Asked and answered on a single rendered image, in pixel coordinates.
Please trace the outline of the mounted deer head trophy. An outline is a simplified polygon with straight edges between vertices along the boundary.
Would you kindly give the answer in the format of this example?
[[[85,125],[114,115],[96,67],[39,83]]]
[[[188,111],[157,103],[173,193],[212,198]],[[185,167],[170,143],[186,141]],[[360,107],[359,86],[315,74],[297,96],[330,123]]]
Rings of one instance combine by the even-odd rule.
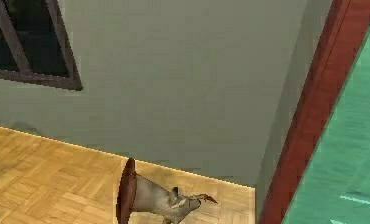
[[[180,224],[201,201],[217,201],[208,194],[182,195],[177,186],[167,190],[135,170],[135,160],[129,158],[119,182],[115,206],[118,224],[128,224],[133,212],[147,212],[163,217],[162,224]]]

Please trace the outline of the green room door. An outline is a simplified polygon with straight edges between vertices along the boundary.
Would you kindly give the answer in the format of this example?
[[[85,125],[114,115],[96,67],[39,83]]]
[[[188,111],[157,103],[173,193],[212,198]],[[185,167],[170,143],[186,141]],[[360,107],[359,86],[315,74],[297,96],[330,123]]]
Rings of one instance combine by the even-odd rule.
[[[281,224],[370,224],[370,24]]]

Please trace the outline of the red-brown wooden door frame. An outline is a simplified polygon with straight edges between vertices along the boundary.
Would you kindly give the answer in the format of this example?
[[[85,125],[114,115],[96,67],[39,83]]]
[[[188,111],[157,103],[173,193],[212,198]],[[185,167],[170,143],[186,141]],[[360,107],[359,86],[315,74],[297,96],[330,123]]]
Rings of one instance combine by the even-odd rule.
[[[303,88],[293,93],[315,22],[323,28]],[[370,0],[308,1],[257,179],[255,224],[282,223],[369,27]]]

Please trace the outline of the dark brown framed window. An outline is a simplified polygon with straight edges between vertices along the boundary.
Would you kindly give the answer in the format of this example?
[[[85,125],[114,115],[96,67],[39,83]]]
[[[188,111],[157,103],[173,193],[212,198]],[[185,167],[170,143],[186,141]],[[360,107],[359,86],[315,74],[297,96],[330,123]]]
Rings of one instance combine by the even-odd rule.
[[[0,79],[83,89],[57,0],[0,0]]]

